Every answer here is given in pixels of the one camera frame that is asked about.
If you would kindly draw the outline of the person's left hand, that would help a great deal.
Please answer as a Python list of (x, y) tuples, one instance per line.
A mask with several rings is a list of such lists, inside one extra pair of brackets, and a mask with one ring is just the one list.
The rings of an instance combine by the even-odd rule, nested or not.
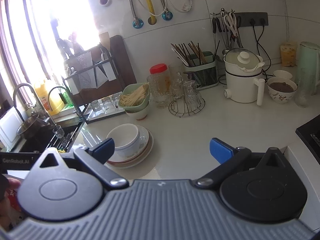
[(10, 231), (25, 218), (17, 200), (21, 182), (21, 179), (1, 174), (1, 228), (5, 231)]

